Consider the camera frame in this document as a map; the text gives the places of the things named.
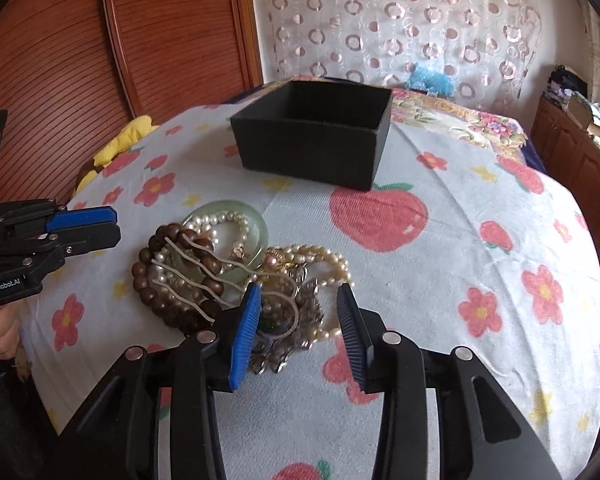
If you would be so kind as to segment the person's left hand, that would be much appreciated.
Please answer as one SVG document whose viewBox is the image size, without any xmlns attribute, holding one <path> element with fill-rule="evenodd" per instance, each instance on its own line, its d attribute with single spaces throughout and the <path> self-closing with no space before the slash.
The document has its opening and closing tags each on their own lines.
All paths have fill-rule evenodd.
<svg viewBox="0 0 600 480">
<path fill-rule="evenodd" d="M 10 360 L 20 345 L 20 304 L 13 302 L 0 307 L 0 360 Z"/>
</svg>

